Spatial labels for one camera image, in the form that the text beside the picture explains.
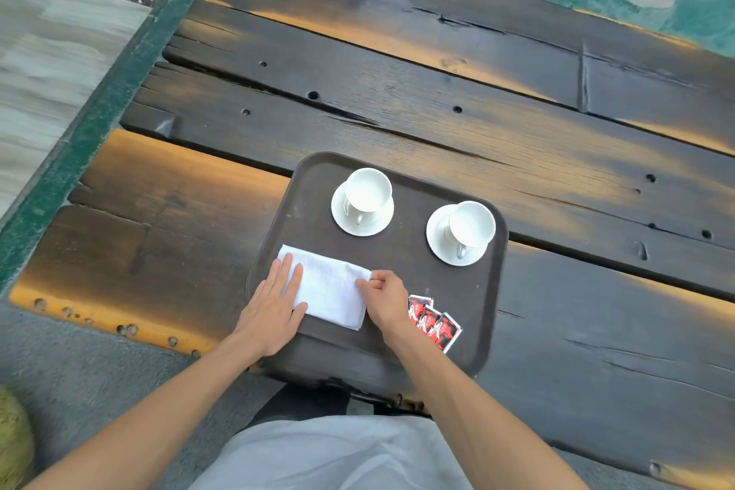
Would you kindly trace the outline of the person's left hand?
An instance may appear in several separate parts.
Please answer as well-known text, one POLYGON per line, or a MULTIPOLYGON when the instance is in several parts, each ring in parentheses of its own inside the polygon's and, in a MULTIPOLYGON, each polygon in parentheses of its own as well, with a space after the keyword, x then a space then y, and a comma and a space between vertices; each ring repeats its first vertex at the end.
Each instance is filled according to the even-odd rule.
POLYGON ((291 278, 293 301, 271 300, 271 269, 256 288, 252 299, 242 310, 228 340, 233 341, 237 356, 244 366, 251 366, 264 357, 275 355, 293 339, 297 331, 290 330, 290 316, 295 308, 303 267, 298 264, 291 278))

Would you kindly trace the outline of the dark brown serving tray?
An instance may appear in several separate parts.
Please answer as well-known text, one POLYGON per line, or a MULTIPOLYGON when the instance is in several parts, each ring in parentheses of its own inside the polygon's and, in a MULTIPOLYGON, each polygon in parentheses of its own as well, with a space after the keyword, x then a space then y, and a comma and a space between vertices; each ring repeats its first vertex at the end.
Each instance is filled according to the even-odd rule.
POLYGON ((433 298, 436 309, 459 323, 463 332, 448 356, 466 374, 476 376, 490 353, 508 244, 506 220, 497 207, 480 199, 495 218, 495 236, 479 261, 449 265, 431 251, 426 224, 439 207, 470 200, 470 195, 381 169, 392 184, 392 220, 376 235, 348 235, 332 217, 332 195, 364 167, 369 164, 335 152, 316 152, 299 163, 248 275, 246 297, 251 298, 265 279, 284 244, 369 270, 391 270, 412 294, 433 298))

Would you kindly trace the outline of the person's white shirt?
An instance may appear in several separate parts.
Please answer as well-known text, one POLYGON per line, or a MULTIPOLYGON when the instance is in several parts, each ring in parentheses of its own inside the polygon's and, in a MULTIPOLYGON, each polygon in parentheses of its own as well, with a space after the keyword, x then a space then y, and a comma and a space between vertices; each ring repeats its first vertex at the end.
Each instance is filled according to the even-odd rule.
POLYGON ((473 490, 436 423, 416 416, 277 420, 233 436, 188 490, 473 490))

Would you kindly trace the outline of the white cloth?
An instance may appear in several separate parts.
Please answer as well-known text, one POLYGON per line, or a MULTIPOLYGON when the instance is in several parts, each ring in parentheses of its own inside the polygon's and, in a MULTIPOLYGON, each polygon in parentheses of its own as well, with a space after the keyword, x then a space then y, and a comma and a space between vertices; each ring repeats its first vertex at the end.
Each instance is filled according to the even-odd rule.
POLYGON ((292 255, 289 280, 298 264, 303 267, 294 307, 306 302, 308 315, 351 330, 363 326, 366 306, 356 280, 371 280, 370 269, 284 244, 278 259, 286 254, 292 255))

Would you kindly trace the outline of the person's right forearm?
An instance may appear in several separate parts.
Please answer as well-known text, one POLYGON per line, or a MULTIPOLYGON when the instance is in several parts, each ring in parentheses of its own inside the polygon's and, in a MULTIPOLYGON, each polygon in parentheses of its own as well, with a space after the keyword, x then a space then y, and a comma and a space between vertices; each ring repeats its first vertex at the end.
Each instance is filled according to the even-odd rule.
POLYGON ((408 318, 380 328, 474 490, 590 490, 408 318))

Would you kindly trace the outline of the white ceramic saucer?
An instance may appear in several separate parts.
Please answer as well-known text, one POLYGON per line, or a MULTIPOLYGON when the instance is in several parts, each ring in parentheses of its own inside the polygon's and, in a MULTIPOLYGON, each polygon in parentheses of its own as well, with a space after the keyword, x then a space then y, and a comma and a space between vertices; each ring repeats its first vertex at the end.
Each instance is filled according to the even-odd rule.
POLYGON ((452 238, 448 231, 448 219, 455 211, 457 204, 439 207, 432 213, 426 224, 426 239, 431 251, 436 257, 452 266, 469 266, 479 261, 486 253, 490 244, 466 250, 462 258, 457 257, 459 243, 452 238))
POLYGON ((346 182, 341 183, 332 195, 332 217, 336 225, 348 235, 368 237, 380 233, 389 226, 394 214, 394 200, 390 198, 387 205, 373 216, 363 219, 360 225, 351 218, 346 209, 348 202, 345 194, 346 182))

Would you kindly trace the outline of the person's right hand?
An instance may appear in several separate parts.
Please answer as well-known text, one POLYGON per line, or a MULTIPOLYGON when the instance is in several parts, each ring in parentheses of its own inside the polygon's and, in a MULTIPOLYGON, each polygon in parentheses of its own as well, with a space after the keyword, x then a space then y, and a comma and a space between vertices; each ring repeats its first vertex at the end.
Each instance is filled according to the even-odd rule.
POLYGON ((371 278, 375 297, 366 309, 372 322, 379 328, 387 345, 412 326, 408 316, 408 293, 403 281, 390 270, 374 270, 371 278))

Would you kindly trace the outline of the red and white sachet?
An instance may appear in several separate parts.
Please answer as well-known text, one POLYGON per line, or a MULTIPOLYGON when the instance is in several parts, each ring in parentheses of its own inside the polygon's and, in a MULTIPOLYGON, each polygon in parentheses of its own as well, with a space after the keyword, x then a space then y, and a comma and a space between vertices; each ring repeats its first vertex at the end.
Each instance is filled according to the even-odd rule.
POLYGON ((428 336, 444 354, 447 354, 462 332, 462 327, 454 318, 447 313, 441 313, 429 330, 428 336))
POLYGON ((422 305, 415 323, 422 333, 429 337, 435 337, 435 334, 442 327, 443 319, 443 314, 431 305, 422 305))
POLYGON ((418 325, 419 321, 423 317, 424 311, 427 307, 432 308, 434 299, 430 297, 418 296, 416 294, 410 294, 408 297, 408 316, 414 325, 418 325))

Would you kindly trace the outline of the person's dark trousers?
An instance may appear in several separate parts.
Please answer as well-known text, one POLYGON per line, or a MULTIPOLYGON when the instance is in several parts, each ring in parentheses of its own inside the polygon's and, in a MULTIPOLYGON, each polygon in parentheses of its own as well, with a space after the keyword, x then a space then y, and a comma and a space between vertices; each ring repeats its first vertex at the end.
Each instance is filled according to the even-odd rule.
POLYGON ((330 386, 309 388, 287 383, 254 415, 245 429, 269 421, 304 421, 345 415, 349 393, 330 386))

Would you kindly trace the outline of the white ceramic cup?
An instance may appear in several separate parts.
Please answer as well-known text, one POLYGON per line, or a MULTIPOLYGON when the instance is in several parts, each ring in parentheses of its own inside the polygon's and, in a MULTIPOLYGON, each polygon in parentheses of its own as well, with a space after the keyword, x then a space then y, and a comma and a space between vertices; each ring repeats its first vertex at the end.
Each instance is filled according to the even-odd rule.
POLYGON ((344 188, 343 209, 352 225, 366 227, 391 214, 392 184, 382 171, 373 168, 355 170, 344 188))
POLYGON ((470 200, 461 202, 448 216, 446 238, 453 244, 452 256, 459 263, 481 258, 495 232, 495 218, 481 203, 470 200))

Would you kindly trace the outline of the person's left forearm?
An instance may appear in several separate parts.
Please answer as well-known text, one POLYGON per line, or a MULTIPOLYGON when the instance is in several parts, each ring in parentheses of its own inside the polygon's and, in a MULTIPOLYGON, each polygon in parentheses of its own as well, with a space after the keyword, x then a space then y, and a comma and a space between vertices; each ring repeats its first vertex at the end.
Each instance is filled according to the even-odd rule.
POLYGON ((24 490, 149 490, 225 390, 278 349, 263 333, 227 337, 24 490))

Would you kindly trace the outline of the green round fruit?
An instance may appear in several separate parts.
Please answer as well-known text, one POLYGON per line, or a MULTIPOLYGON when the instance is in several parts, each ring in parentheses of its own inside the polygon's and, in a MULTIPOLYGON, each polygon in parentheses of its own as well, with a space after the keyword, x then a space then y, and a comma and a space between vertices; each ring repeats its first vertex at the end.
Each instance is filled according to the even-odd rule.
POLYGON ((26 409, 0 384, 0 490, 21 490, 34 476, 34 434, 26 409))

